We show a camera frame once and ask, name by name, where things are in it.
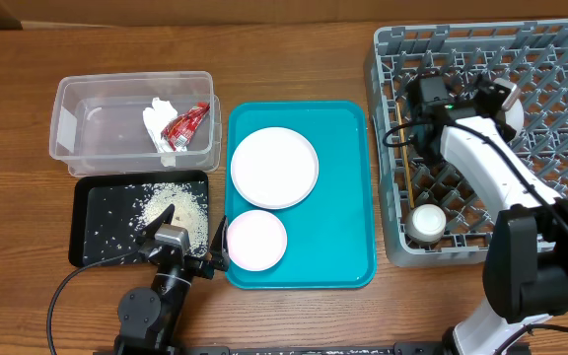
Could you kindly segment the pink round plate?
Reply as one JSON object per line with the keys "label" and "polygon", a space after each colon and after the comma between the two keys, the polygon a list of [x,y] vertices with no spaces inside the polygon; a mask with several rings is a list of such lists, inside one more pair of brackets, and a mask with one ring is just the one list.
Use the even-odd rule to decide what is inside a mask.
{"label": "pink round plate", "polygon": [[239,195],[271,210],[292,207],[308,197],[319,173],[319,156],[310,141],[284,127],[251,133],[231,160],[231,180]]}

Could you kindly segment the grey bowl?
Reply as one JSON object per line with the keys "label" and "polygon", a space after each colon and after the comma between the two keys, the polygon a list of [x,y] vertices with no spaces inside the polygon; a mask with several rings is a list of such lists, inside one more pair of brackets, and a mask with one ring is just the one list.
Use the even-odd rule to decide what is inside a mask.
{"label": "grey bowl", "polygon": [[515,84],[503,78],[496,78],[494,83],[507,89],[502,110],[505,114],[506,123],[515,130],[514,138],[517,138],[523,130],[525,114],[520,101],[521,89]]}

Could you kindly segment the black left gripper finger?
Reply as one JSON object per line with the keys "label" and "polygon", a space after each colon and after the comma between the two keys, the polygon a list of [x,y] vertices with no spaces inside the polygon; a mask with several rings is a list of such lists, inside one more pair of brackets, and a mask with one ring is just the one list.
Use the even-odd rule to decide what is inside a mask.
{"label": "black left gripper finger", "polygon": [[229,269],[228,228],[229,219],[227,216],[224,216],[209,247],[210,263],[219,271],[227,271]]}
{"label": "black left gripper finger", "polygon": [[135,243],[143,245],[148,240],[154,240],[155,234],[164,225],[172,223],[175,213],[175,206],[170,204],[155,220],[144,227],[136,236]]}

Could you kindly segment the red snack wrapper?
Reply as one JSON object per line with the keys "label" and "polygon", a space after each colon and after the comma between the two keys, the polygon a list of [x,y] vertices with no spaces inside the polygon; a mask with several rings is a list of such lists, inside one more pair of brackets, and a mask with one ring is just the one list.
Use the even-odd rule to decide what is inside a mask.
{"label": "red snack wrapper", "polygon": [[187,112],[180,114],[162,130],[162,138],[174,151],[180,151],[191,141],[204,116],[209,112],[210,104],[197,103]]}

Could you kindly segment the wooden chopstick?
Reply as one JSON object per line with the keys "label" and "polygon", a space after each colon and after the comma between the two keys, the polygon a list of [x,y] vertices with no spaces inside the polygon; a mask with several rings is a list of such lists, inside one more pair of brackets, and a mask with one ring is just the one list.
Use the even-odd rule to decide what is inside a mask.
{"label": "wooden chopstick", "polygon": [[[397,123],[398,123],[398,125],[403,125],[401,109],[400,109],[398,102],[395,103],[395,107],[396,107],[395,113],[396,113]],[[413,196],[413,188],[412,188],[412,184],[411,184],[411,170],[410,170],[410,166],[409,166],[408,147],[407,147],[407,143],[406,143],[407,139],[405,137],[404,129],[400,129],[399,132],[398,132],[398,135],[399,135],[399,138],[400,138],[400,143],[403,144],[400,147],[400,150],[401,150],[401,158],[402,158],[403,168],[404,168],[404,183],[405,183],[405,187],[407,189],[409,209],[413,210],[414,207],[415,207],[415,203],[414,203],[414,196]]]}

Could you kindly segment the white tissue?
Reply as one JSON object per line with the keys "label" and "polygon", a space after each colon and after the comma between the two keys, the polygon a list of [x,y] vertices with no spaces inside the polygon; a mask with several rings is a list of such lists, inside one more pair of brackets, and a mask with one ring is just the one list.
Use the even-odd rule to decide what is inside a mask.
{"label": "white tissue", "polygon": [[174,153],[175,150],[162,137],[162,131],[178,117],[178,112],[170,102],[159,98],[154,98],[151,105],[151,107],[146,107],[142,113],[146,130],[158,153]]}

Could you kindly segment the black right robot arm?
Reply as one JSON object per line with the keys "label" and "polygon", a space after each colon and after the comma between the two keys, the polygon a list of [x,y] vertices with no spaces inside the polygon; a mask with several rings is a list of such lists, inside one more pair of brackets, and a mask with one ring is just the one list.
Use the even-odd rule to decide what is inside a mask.
{"label": "black right robot arm", "polygon": [[505,354],[524,334],[553,329],[568,312],[568,199],[511,150],[525,122],[519,88],[478,77],[467,97],[440,75],[406,86],[410,144],[467,180],[494,220],[485,257],[485,298],[449,329],[444,354]]}

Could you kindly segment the pink bowl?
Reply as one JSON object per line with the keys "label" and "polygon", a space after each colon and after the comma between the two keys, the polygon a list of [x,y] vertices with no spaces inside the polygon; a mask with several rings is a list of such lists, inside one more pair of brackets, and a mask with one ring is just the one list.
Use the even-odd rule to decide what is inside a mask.
{"label": "pink bowl", "polygon": [[229,257],[241,269],[257,272],[275,266],[283,257],[288,236],[283,223],[264,210],[235,218],[227,234]]}

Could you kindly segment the pile of rice grains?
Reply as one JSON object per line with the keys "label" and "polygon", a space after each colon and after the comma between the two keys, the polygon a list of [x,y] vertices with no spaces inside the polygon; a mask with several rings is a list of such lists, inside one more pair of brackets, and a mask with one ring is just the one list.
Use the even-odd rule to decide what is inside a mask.
{"label": "pile of rice grains", "polygon": [[188,230],[193,256],[206,253],[209,241],[208,187],[203,181],[158,182],[95,187],[90,190],[84,231],[85,264],[137,249],[137,234],[170,204],[172,225]]}

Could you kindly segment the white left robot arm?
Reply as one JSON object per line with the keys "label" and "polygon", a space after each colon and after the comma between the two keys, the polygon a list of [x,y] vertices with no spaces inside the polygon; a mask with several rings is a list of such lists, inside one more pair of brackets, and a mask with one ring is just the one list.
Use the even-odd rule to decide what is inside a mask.
{"label": "white left robot arm", "polygon": [[134,288],[120,300],[114,354],[180,354],[173,336],[193,279],[211,280],[216,271],[229,269],[229,220],[222,219],[206,254],[193,256],[188,231],[171,224],[174,213],[169,206],[137,235],[140,259],[157,272],[150,287]]}

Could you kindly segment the white cup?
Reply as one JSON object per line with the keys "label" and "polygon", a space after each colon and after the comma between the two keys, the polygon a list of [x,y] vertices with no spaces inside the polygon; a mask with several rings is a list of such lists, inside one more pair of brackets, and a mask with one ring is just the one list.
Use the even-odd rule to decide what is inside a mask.
{"label": "white cup", "polygon": [[423,204],[406,217],[405,233],[421,246],[437,243],[446,229],[446,214],[434,204]]}

